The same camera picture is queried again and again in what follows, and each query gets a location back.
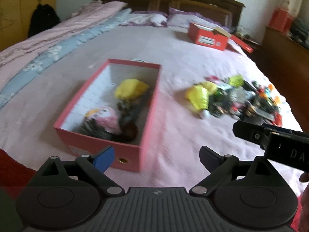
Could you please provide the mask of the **pink plush toy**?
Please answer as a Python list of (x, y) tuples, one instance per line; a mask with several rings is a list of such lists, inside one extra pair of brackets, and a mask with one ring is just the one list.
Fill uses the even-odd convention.
[(121, 133), (118, 112), (111, 107), (103, 106), (91, 109), (84, 115), (84, 120), (95, 120), (99, 127), (103, 127), (111, 134), (119, 135)]

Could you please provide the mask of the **yellow plush toy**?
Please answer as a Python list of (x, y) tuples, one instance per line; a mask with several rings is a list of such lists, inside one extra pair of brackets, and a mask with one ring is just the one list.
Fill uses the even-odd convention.
[(205, 88), (210, 95), (212, 95), (217, 90), (217, 85), (210, 81), (199, 82), (197, 85)]
[(115, 97), (124, 101), (131, 101), (144, 95), (149, 89), (148, 84), (135, 78), (123, 80), (115, 90)]

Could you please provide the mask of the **red plastic cone hat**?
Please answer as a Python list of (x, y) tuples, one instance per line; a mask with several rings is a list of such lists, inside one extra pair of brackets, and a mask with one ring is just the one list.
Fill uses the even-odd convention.
[(282, 116), (280, 115), (279, 112), (275, 112), (273, 114), (272, 125), (275, 125), (277, 127), (282, 127)]

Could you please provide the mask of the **green yellow shuttlecock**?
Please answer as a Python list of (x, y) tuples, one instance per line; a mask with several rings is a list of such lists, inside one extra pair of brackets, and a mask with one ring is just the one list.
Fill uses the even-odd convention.
[(228, 78), (228, 84), (234, 87), (242, 87), (244, 84), (244, 79), (241, 74), (234, 75)]

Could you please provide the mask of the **pink open box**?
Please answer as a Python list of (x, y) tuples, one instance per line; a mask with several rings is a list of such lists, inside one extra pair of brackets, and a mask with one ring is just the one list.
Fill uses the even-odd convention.
[(78, 90), (54, 124), (74, 156), (112, 146), (112, 167), (139, 172), (149, 147), (161, 65), (108, 59)]

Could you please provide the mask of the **yellow plastic shuttlecock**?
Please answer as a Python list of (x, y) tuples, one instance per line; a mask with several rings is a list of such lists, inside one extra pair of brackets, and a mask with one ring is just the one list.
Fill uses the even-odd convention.
[(201, 119), (208, 118), (208, 90), (202, 85), (194, 85), (186, 90), (185, 98), (191, 102)]

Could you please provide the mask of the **bedside table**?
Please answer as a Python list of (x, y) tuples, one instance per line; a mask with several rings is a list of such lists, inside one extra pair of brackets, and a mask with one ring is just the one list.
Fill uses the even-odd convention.
[(239, 25), (237, 27), (234, 27), (231, 30), (231, 33), (241, 39), (244, 43), (248, 44), (250, 47), (252, 47), (255, 50), (259, 49), (261, 47), (261, 43), (256, 41), (252, 36), (252, 31), (248, 28), (244, 28), (243, 26)]

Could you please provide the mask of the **brown wooden dresser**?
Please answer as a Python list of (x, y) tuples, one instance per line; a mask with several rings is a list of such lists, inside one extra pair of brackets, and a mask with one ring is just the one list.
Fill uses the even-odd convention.
[(286, 98), (302, 130), (308, 132), (308, 50), (266, 27), (253, 55), (257, 67)]

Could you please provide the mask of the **red shoe box lid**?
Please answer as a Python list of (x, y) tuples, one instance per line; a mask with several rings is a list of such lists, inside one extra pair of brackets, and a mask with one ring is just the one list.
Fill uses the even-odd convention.
[(234, 41), (236, 44), (238, 44), (241, 48), (246, 50), (248, 53), (252, 53), (254, 51), (254, 49), (252, 47), (250, 47), (248, 44), (244, 43), (241, 39), (239, 39), (235, 35), (231, 35), (230, 39), (232, 41)]

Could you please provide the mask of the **red shoe box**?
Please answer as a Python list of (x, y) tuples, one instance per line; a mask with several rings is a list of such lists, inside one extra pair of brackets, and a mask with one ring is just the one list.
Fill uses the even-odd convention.
[(226, 49), (230, 37), (228, 32), (218, 26), (209, 28), (196, 23), (190, 23), (188, 36), (195, 44), (220, 51)]

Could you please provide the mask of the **blue floral quilt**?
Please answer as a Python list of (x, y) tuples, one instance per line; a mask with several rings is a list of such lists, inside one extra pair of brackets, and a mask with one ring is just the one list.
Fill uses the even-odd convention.
[(81, 33), (69, 37), (41, 53), (6, 83), (1, 90), (1, 107), (4, 107), (21, 89), (48, 67), (79, 48), (82, 44), (119, 26), (131, 12), (131, 9), (123, 9), (107, 21), (83, 30)]

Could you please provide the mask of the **folded pink quilt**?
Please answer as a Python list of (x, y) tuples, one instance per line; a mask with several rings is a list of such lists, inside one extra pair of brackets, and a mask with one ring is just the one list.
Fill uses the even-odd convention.
[(29, 62), (53, 45), (114, 17), (127, 6), (124, 2), (85, 4), (55, 27), (1, 51), (1, 89)]

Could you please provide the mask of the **purple frilled pillow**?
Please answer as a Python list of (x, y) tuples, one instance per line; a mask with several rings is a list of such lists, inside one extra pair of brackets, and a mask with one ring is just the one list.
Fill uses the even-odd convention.
[(169, 14), (155, 11), (136, 11), (128, 14), (121, 26), (152, 26), (152, 27), (181, 27), (188, 29), (190, 23), (197, 23), (210, 28), (219, 26), (230, 32), (228, 27), (202, 16), (197, 12), (185, 12), (169, 8)]

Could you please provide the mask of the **black backpack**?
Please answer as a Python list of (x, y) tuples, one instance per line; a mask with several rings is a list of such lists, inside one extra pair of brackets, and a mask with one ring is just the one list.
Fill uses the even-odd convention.
[(39, 4), (31, 16), (28, 38), (51, 29), (59, 23), (59, 16), (52, 6)]

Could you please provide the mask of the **yellow wooden wardrobe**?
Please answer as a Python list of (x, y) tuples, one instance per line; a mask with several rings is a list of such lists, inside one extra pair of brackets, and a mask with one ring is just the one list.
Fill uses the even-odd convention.
[(1, 50), (28, 38), (31, 16), (40, 3), (55, 8), (55, 0), (1, 0)]

